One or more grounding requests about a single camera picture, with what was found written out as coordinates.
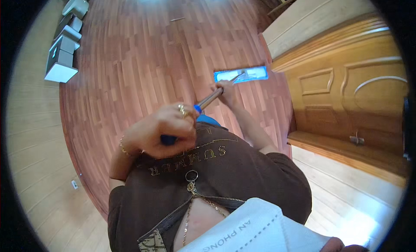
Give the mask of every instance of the power outlet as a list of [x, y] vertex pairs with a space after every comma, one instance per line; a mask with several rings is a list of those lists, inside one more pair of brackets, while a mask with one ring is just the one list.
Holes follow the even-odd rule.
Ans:
[[74, 189], [78, 189], [78, 185], [76, 185], [75, 180], [72, 180], [71, 183], [72, 183], [72, 186], [74, 187]]

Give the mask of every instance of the bracelet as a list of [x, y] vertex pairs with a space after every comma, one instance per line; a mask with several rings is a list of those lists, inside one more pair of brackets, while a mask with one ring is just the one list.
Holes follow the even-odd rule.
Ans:
[[123, 137], [124, 137], [124, 135], [122, 136], [122, 138], [120, 139], [120, 147], [121, 147], [121, 149], [122, 149], [122, 153], [124, 153], [124, 154], [126, 154], [127, 156], [132, 156], [128, 151], [126, 151], [126, 149], [124, 148], [124, 146], [123, 146]]

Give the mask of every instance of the white face mask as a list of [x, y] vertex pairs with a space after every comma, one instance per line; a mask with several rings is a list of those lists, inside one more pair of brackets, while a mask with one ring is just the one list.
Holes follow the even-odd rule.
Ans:
[[329, 239], [285, 217], [278, 206], [251, 198], [179, 252], [318, 252]]

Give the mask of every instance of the flat mop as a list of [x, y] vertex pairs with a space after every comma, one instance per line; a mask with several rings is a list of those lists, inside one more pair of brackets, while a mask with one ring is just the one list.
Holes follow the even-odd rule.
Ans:
[[[229, 80], [234, 84], [251, 80], [266, 80], [269, 76], [265, 66], [242, 68], [238, 70], [224, 70], [214, 72], [214, 80], [217, 83], [221, 80]], [[211, 102], [224, 92], [223, 88], [217, 88], [208, 97], [194, 105], [194, 108], [201, 114]], [[160, 139], [164, 145], [173, 145], [177, 139], [176, 136], [161, 135]]]

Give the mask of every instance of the mop handle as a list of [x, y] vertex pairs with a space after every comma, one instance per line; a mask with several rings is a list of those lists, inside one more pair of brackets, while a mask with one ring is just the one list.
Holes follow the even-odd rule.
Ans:
[[[235, 78], [231, 79], [230, 81], [234, 82], [237, 78], [239, 78], [243, 74], [245, 74], [245, 72], [238, 74]], [[202, 110], [204, 110], [211, 102], [213, 102], [223, 92], [224, 92], [223, 88], [217, 88], [208, 97], [200, 101], [198, 104], [195, 104], [193, 107], [199, 114], [201, 114]], [[163, 145], [173, 145], [176, 139], [177, 137], [173, 135], [161, 135], [160, 136], [160, 141], [162, 141]]]

